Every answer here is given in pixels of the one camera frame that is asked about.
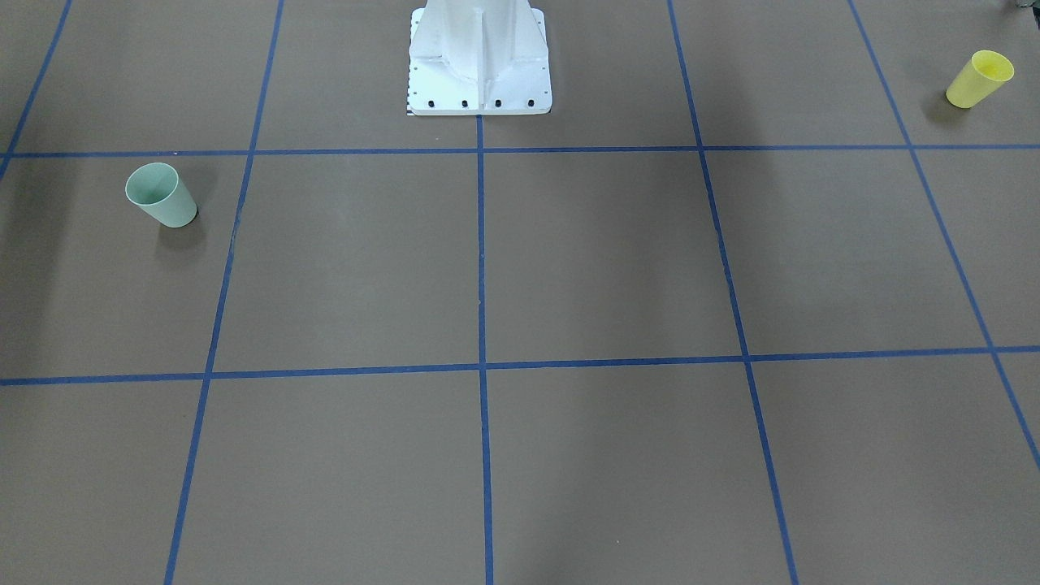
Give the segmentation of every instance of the floor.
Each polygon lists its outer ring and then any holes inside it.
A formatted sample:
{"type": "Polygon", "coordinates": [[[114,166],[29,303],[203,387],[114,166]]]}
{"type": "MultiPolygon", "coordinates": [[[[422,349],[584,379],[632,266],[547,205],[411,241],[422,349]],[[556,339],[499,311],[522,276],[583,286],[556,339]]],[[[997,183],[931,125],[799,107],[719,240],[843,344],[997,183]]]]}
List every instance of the floor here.
{"type": "Polygon", "coordinates": [[[0,581],[1036,583],[1029,10],[539,0],[474,120],[420,3],[0,2],[0,581]]]}

